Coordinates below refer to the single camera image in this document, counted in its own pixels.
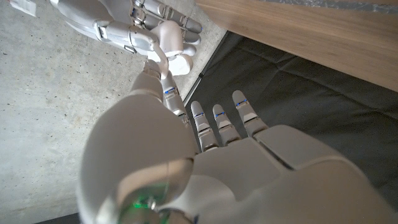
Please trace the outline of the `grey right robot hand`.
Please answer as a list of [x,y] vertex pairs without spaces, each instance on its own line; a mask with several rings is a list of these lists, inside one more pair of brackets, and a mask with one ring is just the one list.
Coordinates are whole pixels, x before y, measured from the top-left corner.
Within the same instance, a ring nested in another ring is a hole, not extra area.
[[167,57],[192,56],[202,25],[158,0],[54,0],[65,22],[93,39],[149,55],[158,45]]

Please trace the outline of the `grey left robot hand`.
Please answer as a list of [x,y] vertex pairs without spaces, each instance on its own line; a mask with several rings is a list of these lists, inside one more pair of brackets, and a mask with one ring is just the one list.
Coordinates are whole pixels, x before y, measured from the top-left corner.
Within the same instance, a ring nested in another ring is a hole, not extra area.
[[198,103],[192,127],[163,105],[160,68],[144,64],[128,96],[97,120],[76,190],[82,223],[396,223],[364,173],[323,142],[267,127],[240,91],[241,138],[220,108],[222,144]]

